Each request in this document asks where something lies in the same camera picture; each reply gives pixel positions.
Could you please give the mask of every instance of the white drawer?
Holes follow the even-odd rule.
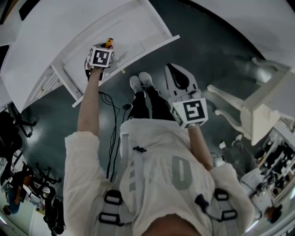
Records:
[[[91,46],[113,38],[115,58],[112,66],[104,70],[100,85],[125,67],[152,51],[176,40],[148,0],[132,0],[106,14],[85,29],[52,63],[62,74],[63,84],[75,98],[76,106],[83,97],[87,86],[84,61]]]
[[[36,84],[35,88],[31,92],[25,107],[29,106],[36,100],[55,90],[62,84],[63,83],[59,79],[58,75],[51,67],[49,67],[47,70],[44,71],[43,75],[39,79],[39,82]]]

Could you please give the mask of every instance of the white sweatshirt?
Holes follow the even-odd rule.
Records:
[[[120,136],[123,134],[129,134],[129,139],[147,150],[143,155],[143,204],[133,224],[133,235],[141,236],[155,219],[167,214],[187,220],[202,236],[213,235],[211,220],[194,201],[198,193],[211,202],[216,182],[233,199],[240,235],[251,225],[254,208],[235,170],[225,164],[208,172],[190,152],[187,130],[176,122],[132,119],[122,124]],[[65,224],[74,236],[97,236],[93,228],[103,205],[96,205],[93,211],[92,203],[111,189],[99,164],[99,140],[90,132],[76,132],[65,139],[65,144]],[[132,163],[130,159],[120,184],[130,212],[136,208]]]

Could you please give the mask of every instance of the white device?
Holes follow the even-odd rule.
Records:
[[[112,64],[115,52],[110,48],[92,46],[87,61],[90,66],[107,68]]]
[[[208,120],[206,99],[192,73],[176,64],[165,66],[170,112],[182,128],[201,126]]]
[[[201,126],[208,120],[205,98],[173,102],[170,112],[181,128]]]

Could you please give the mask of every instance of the person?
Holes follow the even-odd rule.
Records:
[[[7,193],[7,200],[9,205],[5,205],[3,207],[3,212],[6,215],[16,214],[18,213],[19,206],[20,206],[20,194],[21,190],[23,189],[22,186],[19,186],[17,190],[12,188]]]
[[[211,202],[219,183],[231,199],[236,199],[241,212],[237,217],[239,234],[244,234],[252,223],[254,208],[243,193],[236,172],[229,164],[213,168],[200,128],[179,127],[146,72],[130,78],[135,99],[120,130],[120,154],[122,160],[127,155],[127,167],[120,179],[116,177],[110,182],[106,178],[98,158],[100,73],[101,68],[92,71],[80,107],[77,132],[65,138],[67,229],[74,236],[112,235],[109,230],[99,233],[103,223],[98,219],[102,218],[104,206],[100,199],[118,181],[128,212],[136,214],[132,220],[133,235],[209,236],[213,234],[212,222],[196,205],[196,193],[201,193],[205,202]],[[146,94],[152,103],[152,119],[145,103]],[[137,188],[135,182],[140,179],[143,184]]]
[[[255,219],[267,218],[272,224],[282,214],[282,205],[274,206],[267,187],[267,180],[261,173],[260,167],[263,162],[256,163],[254,156],[243,145],[242,134],[239,134],[232,142],[232,148],[227,148],[225,142],[219,144],[226,162],[235,168],[238,179],[249,196],[255,208]]]
[[[51,208],[51,202],[56,194],[54,187],[49,185],[44,185],[44,183],[37,179],[36,177],[32,176],[34,171],[29,168],[24,163],[23,169],[19,172],[16,172],[13,175],[13,179],[11,182],[12,188],[7,192],[7,200],[9,205],[5,205],[3,207],[3,212],[6,215],[16,214],[19,211],[20,203],[22,199],[26,196],[26,192],[23,188],[23,185],[30,187],[35,193],[42,195],[45,199],[45,206],[47,209]],[[30,202],[41,208],[44,209],[44,205],[40,201],[40,198],[36,198],[34,196],[31,197]]]
[[[3,207],[3,212],[6,215],[16,214],[19,211],[21,203],[21,195],[23,191],[23,184],[29,186],[32,170],[27,171],[27,165],[24,163],[23,169],[16,172],[12,179],[12,188],[7,192],[7,200],[9,205]]]

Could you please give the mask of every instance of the ceiling light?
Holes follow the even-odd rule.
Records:
[[[250,231],[257,223],[259,222],[259,220],[256,220],[247,230],[245,233],[247,233],[248,231]]]
[[[7,224],[6,224],[6,221],[2,218],[2,216],[0,216],[0,220],[1,220],[5,225],[7,225]]]
[[[295,188],[293,188],[293,191],[291,193],[291,197],[290,197],[290,200],[295,196]]]

